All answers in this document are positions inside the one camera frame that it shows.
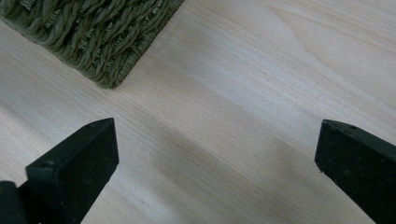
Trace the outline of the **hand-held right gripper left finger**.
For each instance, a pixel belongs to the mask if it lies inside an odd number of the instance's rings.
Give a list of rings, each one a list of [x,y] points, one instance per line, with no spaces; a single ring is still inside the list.
[[[89,123],[26,167],[29,224],[80,224],[119,164],[113,118]]]

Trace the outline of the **green shaggy rug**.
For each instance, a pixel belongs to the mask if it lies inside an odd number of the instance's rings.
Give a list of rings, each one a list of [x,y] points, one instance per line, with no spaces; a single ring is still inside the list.
[[[0,20],[103,89],[128,76],[184,0],[0,0]]]

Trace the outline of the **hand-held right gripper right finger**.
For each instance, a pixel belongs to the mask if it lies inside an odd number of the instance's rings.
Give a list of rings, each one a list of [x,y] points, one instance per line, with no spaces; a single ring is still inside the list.
[[[315,163],[376,224],[396,224],[396,146],[356,126],[325,119]]]

